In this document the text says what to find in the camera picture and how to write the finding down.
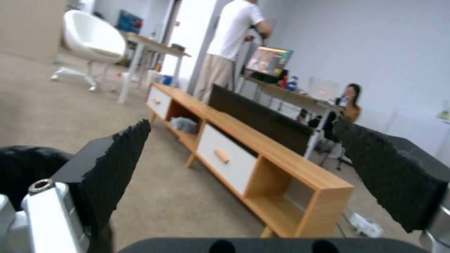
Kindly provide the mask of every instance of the man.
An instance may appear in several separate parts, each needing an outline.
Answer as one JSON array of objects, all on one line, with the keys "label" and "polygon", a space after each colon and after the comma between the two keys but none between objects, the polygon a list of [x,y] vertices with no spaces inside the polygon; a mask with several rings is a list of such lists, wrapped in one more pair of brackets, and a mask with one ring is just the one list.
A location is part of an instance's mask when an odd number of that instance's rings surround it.
[{"label": "man", "polygon": [[242,42],[254,39],[247,35],[250,26],[255,26],[263,38],[271,35],[272,28],[264,21],[257,3],[258,0],[234,0],[223,8],[195,87],[194,97],[198,100],[207,103],[214,84],[225,87],[231,83],[233,63]]}]

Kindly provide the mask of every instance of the monitor screen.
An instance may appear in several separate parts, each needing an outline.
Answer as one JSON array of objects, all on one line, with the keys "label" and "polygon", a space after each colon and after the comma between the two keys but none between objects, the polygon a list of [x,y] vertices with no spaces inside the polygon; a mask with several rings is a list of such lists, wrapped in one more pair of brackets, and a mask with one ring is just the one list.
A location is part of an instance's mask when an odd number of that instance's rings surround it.
[{"label": "monitor screen", "polygon": [[248,62],[247,69],[279,77],[293,51],[260,46]]}]

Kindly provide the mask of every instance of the woman's hair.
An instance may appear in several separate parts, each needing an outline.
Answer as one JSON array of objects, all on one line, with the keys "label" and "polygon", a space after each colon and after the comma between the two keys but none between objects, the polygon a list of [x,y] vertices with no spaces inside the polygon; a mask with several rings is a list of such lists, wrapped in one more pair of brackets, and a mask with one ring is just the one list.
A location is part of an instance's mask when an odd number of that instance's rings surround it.
[{"label": "woman's hair", "polygon": [[355,99],[353,99],[353,107],[358,107],[358,99],[360,98],[360,94],[361,94],[361,86],[359,84],[356,83],[351,83],[347,86],[348,87],[352,87],[355,90]]}]

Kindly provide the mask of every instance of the white t-shirt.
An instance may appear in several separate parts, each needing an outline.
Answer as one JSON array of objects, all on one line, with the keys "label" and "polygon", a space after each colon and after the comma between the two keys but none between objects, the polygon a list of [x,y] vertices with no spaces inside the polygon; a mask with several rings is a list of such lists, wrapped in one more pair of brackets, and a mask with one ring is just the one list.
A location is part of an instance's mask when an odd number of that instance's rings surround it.
[{"label": "white t-shirt", "polygon": [[234,0],[225,5],[220,14],[216,35],[209,45],[208,54],[236,60],[249,27],[263,20],[258,6],[249,1]]}]

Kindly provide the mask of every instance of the gray carpet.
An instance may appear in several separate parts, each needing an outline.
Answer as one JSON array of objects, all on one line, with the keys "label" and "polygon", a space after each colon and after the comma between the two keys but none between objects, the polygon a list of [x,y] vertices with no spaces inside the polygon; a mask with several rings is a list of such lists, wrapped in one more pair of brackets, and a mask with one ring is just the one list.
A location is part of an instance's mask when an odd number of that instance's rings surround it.
[{"label": "gray carpet", "polygon": [[[62,65],[85,69],[85,62],[66,53]],[[108,136],[150,113],[144,90],[131,89],[126,105],[117,104],[117,93],[89,93],[78,79],[49,80],[58,68],[0,54],[0,146],[40,145],[76,153],[89,140]],[[96,65],[94,71],[102,72]],[[123,68],[108,72],[105,88],[121,85]],[[189,151],[156,121],[137,169],[117,210],[112,215],[116,249],[153,237],[258,237],[263,224],[201,164],[185,169]],[[351,167],[325,168],[355,185],[351,211],[373,218],[384,236],[418,244],[418,232],[407,234],[362,185]],[[342,219],[345,236],[357,237]],[[336,229],[336,237],[342,233]]]}]

